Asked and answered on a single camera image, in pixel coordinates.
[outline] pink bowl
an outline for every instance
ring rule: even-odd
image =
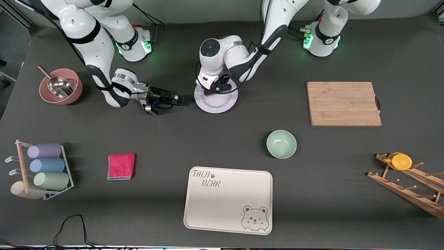
[[[79,79],[77,74],[70,70],[70,69],[56,69],[53,72],[51,72],[52,76],[58,76],[58,77],[65,77],[66,80],[69,81],[71,86],[74,88],[74,92],[65,99],[61,100],[60,98],[56,97],[54,94],[49,92],[47,83],[49,81],[48,77],[43,78],[42,82],[40,83],[39,93],[40,97],[45,101],[57,105],[68,105],[73,102],[75,102],[83,91],[82,81]]]

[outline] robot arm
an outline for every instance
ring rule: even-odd
[[[113,107],[126,106],[133,86],[113,84],[110,80],[110,67],[114,56],[113,43],[99,21],[82,9],[93,4],[88,0],[41,0],[41,2],[60,19],[60,25],[68,40],[82,54],[87,72],[92,76],[96,87],[104,94],[107,103]]]
[[[139,61],[151,52],[149,31],[133,28],[120,14],[133,4],[132,0],[41,0],[41,3],[60,19],[67,39],[82,54],[88,74],[109,105],[124,107],[129,99],[136,99],[147,113],[154,115],[156,108],[164,108],[161,104],[186,105],[171,92],[139,83],[131,71],[117,69],[110,79],[114,47],[104,28],[116,40],[126,60]]]
[[[196,84],[209,89],[210,91],[206,92],[208,95],[226,91],[227,88],[223,87],[225,83],[221,81],[224,64],[231,79],[241,82],[249,80],[286,35],[293,16],[307,2],[308,0],[263,0],[265,30],[260,45],[251,54],[238,36],[205,40],[199,51],[202,67]],[[311,27],[316,27],[316,36],[309,35],[304,44],[304,48],[316,56],[327,56],[336,47],[339,34],[348,20],[347,10],[359,15],[368,15],[379,6],[381,0],[324,0],[324,2],[327,14],[322,22],[316,21],[316,25],[313,23],[306,27],[309,32]]]
[[[314,34],[306,34],[303,48],[315,56],[328,56],[337,48],[340,33],[349,19],[348,11],[366,16],[378,8],[381,0],[324,0],[325,14],[322,19],[306,25],[305,30],[313,30]]]
[[[239,36],[205,40],[200,47],[202,68],[196,84],[215,91],[219,88],[215,83],[222,76],[224,64],[231,79],[242,82],[249,80],[287,34],[287,27],[293,16],[307,2],[308,0],[263,0],[261,11],[265,29],[260,45],[251,54]]]

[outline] wooden cutting board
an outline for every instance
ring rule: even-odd
[[[307,82],[312,126],[381,126],[371,82]]]

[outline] tray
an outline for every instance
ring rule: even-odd
[[[273,177],[266,171],[194,167],[183,224],[190,229],[267,235],[273,221]]]

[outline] wooden peg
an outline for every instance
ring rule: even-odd
[[[418,195],[417,198],[435,198],[436,194],[428,194],[428,195]]]
[[[387,172],[389,171],[390,166],[387,164],[387,166],[384,169],[384,172],[382,173],[382,178],[385,179],[385,176],[387,175]]]
[[[420,163],[418,163],[418,164],[416,164],[416,165],[411,166],[410,169],[415,169],[415,168],[417,168],[417,167],[419,167],[419,166],[422,166],[422,165],[424,165],[424,163],[423,163],[423,162],[420,162]]]
[[[405,187],[405,188],[401,188],[401,190],[409,190],[409,189],[414,189],[417,188],[416,185],[410,186],[410,187]]]
[[[442,174],[444,174],[444,171],[438,172],[438,173],[428,173],[425,176],[437,176],[437,175],[442,175]]]
[[[17,154],[19,156],[19,162],[20,162],[20,170],[22,172],[23,188],[25,189],[25,194],[29,194],[31,191],[29,191],[29,182],[28,182],[28,176],[26,175],[25,158],[23,157],[22,144],[20,143],[20,140],[16,140],[16,145],[17,145]]]
[[[435,202],[436,204],[438,204],[438,201],[439,201],[440,197],[441,197],[441,192],[438,192],[438,193],[436,194],[436,198],[435,198],[435,200],[434,200],[434,202]]]
[[[390,180],[390,181],[385,181],[385,183],[391,183],[391,182],[397,182],[399,181],[399,179],[394,179],[394,180]]]

